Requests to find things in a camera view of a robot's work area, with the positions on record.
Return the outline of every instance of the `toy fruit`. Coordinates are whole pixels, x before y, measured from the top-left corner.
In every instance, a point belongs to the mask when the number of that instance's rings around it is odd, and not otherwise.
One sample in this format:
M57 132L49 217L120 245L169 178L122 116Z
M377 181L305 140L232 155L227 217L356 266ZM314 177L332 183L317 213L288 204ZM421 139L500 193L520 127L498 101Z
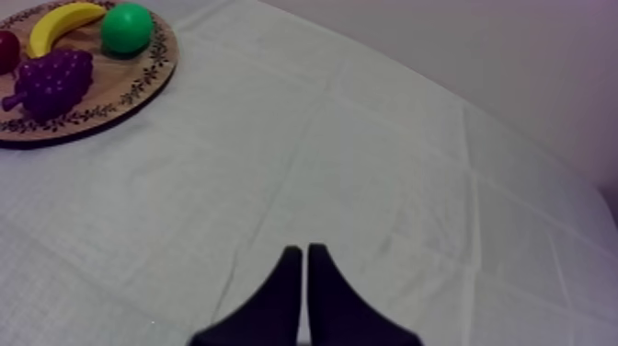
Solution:
M63 115L81 102L92 84L92 54L54 50L19 67L15 95L2 99L5 111L22 103L35 121Z
M27 49L30 58L40 58L52 49L63 34L105 15L105 7L90 3L60 6L41 18L30 32Z
M19 63L19 40L11 31L0 31L0 75L9 73Z
M150 13L143 6L119 4L103 18L103 47L115 53L136 52L148 44L153 26Z

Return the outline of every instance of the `banana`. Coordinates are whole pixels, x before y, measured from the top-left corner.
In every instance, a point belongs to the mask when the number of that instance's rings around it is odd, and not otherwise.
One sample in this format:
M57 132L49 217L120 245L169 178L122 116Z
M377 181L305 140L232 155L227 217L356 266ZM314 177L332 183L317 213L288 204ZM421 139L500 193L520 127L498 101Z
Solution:
M55 8L43 16L30 32L28 56L39 58L47 54L59 37L103 17L106 12L105 7L90 3L73 3Z

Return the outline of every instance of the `grape stem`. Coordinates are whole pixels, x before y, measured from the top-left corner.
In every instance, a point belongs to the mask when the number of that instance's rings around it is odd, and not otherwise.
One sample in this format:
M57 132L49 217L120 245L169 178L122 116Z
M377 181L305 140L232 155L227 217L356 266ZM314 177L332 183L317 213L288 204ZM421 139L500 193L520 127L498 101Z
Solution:
M26 91L22 91L13 96L7 96L2 99L2 109L5 111L12 110L16 105L20 104L23 100L26 99L28 93Z

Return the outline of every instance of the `red apple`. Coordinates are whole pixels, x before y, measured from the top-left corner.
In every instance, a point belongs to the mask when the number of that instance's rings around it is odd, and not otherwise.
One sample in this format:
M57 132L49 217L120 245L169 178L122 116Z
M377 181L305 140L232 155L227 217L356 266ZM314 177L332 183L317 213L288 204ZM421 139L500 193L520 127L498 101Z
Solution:
M15 69L19 63L19 39L11 31L0 30L0 75Z

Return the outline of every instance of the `table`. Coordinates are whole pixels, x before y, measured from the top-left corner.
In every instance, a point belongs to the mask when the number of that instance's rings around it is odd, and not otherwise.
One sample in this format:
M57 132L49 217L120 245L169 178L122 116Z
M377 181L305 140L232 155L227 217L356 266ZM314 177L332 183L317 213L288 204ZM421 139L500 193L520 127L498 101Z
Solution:
M618 340L611 216L530 141L277 8L143 3L180 46L161 96L0 151L0 344L182 345L310 242L429 346Z

